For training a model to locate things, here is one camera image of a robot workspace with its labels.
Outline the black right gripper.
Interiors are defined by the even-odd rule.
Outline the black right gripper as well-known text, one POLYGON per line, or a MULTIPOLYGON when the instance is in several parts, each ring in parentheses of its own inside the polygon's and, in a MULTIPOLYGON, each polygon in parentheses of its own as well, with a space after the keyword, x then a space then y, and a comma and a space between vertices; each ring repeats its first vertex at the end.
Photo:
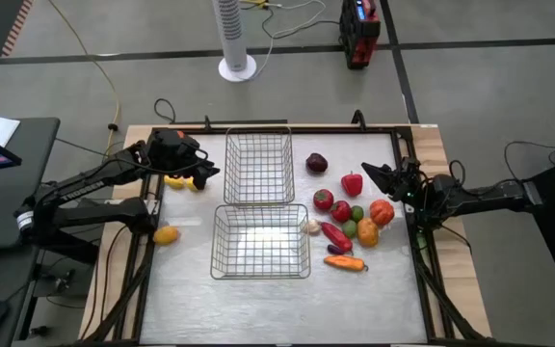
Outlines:
POLYGON ((374 184, 393 201, 412 202, 423 183, 420 165, 417 159, 403 158, 394 171, 386 164, 377 167, 363 162, 361 167, 374 184))

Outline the red fruit with green top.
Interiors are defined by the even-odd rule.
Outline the red fruit with green top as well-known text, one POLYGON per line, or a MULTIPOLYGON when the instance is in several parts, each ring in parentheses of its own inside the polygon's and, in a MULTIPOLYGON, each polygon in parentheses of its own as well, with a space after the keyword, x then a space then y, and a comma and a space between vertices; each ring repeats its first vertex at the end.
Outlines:
POLYGON ((330 215, 339 224, 347 222, 352 215, 352 208, 344 200, 336 201, 330 208, 330 215))
POLYGON ((313 204, 318 210, 330 210, 334 204, 334 197, 330 190, 320 189, 313 195, 313 204))

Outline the red black power station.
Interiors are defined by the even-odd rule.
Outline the red black power station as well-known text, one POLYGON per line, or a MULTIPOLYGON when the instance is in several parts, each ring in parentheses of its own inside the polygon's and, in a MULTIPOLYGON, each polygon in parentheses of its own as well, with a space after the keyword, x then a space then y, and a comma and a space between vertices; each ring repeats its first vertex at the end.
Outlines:
POLYGON ((339 31, 347 68, 367 67, 381 32, 380 16, 374 0, 343 0, 339 31))

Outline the orange-red persimmon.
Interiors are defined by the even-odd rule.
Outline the orange-red persimmon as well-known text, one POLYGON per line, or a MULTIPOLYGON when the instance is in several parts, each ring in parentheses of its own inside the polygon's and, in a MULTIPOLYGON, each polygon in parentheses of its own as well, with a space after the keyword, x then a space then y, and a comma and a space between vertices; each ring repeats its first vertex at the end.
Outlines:
POLYGON ((395 216, 394 207, 387 200, 375 200, 369 207, 370 218, 379 227, 388 225, 395 216))

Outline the white tower fan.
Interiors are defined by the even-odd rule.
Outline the white tower fan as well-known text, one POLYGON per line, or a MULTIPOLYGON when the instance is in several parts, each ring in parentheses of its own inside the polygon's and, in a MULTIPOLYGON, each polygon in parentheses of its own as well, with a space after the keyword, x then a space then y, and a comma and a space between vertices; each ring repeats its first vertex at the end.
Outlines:
POLYGON ((229 82, 246 82, 256 73, 255 59, 247 53, 238 0, 212 0, 223 58, 220 75, 229 82))

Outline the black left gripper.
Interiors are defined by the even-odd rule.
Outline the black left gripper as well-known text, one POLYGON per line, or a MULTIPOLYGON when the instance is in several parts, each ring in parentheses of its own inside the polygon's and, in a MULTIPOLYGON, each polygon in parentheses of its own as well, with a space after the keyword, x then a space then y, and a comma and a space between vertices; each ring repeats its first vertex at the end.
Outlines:
POLYGON ((200 175, 193 177, 197 189, 204 189, 207 176, 220 172, 212 162, 207 162, 207 154, 200 150, 199 143, 185 134, 180 139, 176 129, 154 130, 147 142, 149 166, 162 174, 192 174, 199 167, 200 175))

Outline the black metal bar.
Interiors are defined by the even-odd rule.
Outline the black metal bar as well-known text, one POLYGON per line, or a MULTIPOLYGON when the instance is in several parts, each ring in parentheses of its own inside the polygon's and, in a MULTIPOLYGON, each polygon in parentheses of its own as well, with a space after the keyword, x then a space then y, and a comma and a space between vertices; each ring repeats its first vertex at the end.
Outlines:
MULTIPOLYGON (((232 124, 233 126, 240 126, 240 125, 258 125, 258 124, 288 124, 288 120, 211 120, 212 127, 217 127, 218 125, 227 125, 232 124)), ((180 121, 170 123, 170 125, 200 125, 204 127, 204 120, 202 121, 180 121)))

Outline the long red chili pepper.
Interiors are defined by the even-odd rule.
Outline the long red chili pepper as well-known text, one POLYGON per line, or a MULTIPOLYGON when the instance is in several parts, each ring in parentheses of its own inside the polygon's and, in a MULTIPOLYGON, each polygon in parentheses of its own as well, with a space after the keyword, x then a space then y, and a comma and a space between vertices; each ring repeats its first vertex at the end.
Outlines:
POLYGON ((322 222, 320 226, 325 236, 331 240, 334 246, 344 253, 352 250, 352 241, 338 227, 326 222, 322 222))

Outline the yellow orange mango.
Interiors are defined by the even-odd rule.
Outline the yellow orange mango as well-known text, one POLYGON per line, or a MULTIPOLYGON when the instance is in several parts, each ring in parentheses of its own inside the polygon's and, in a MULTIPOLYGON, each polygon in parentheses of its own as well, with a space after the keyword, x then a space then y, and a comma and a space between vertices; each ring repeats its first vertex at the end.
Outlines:
POLYGON ((158 246, 167 246, 175 242, 179 237, 179 231, 173 226, 158 228, 153 234, 153 242, 158 246))

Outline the dark purple round fruit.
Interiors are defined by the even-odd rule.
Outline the dark purple round fruit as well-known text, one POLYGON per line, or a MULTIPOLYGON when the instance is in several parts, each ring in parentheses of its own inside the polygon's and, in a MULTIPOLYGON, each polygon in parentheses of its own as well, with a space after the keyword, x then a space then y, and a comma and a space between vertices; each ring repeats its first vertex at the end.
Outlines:
POLYGON ((327 159, 319 153, 312 152, 305 160, 306 168, 314 174, 324 173, 329 163, 327 159))

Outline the black desk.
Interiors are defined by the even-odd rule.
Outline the black desk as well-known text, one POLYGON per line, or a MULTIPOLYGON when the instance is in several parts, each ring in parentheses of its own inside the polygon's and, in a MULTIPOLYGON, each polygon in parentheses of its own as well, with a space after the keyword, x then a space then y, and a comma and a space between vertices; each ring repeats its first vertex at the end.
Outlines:
POLYGON ((56 118, 23 119, 6 145, 22 163, 0 170, 0 301, 8 302, 0 325, 0 347, 13 342, 39 254, 37 248, 21 244, 13 213, 40 186, 59 126, 56 118))

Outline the orange carrot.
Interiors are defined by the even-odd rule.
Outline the orange carrot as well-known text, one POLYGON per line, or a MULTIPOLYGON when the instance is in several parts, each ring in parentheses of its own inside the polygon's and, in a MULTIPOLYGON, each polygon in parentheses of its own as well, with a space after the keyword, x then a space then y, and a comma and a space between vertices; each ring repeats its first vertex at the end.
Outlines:
POLYGON ((327 256, 324 259, 324 263, 334 268, 352 272, 363 272, 368 270, 368 266, 362 259, 347 255, 327 256))

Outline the red bell pepper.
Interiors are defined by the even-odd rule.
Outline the red bell pepper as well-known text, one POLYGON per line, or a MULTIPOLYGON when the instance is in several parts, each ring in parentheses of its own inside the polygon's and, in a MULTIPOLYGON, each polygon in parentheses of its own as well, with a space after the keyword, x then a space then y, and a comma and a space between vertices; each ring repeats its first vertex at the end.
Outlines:
POLYGON ((360 173, 348 173, 341 178, 341 186, 349 197, 356 197, 362 192, 363 177, 360 173))

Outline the black aluminium table frame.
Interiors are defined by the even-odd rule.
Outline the black aluminium table frame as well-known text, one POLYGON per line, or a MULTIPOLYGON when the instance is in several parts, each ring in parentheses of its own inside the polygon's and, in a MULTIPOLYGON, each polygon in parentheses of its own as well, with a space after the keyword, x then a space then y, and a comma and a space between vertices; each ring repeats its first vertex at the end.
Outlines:
MULTIPOLYGON (((202 127, 185 125, 191 135, 273 134, 290 137, 294 134, 372 135, 388 133, 397 157, 408 156, 420 161, 427 176, 449 174, 451 165, 446 157, 440 132, 434 124, 267 124, 225 123, 202 127)), ((428 342, 447 346, 466 346, 490 342, 489 322, 476 282, 470 255, 459 256, 458 280, 448 280, 448 269, 454 257, 448 253, 447 239, 435 240, 429 231, 413 231, 415 239, 425 239, 424 249, 414 256, 415 267, 425 266, 425 275, 415 276, 421 294, 424 325, 428 342)), ((123 246, 111 227, 105 227, 98 263, 102 272, 94 272, 92 303, 87 305, 82 332, 73 347, 139 347, 145 298, 152 266, 154 243, 148 236, 129 236, 123 246)))

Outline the silver work surface sheet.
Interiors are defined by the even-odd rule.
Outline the silver work surface sheet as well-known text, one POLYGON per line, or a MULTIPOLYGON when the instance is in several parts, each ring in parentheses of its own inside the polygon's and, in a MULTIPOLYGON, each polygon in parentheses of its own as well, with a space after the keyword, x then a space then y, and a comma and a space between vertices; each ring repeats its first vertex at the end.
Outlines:
POLYGON ((327 238, 310 236, 311 273, 299 280, 211 277, 222 175, 205 190, 165 188, 161 221, 179 239, 155 250, 145 299, 144 344, 415 343, 426 340, 401 204, 373 248, 355 247, 367 271, 324 263, 327 238))

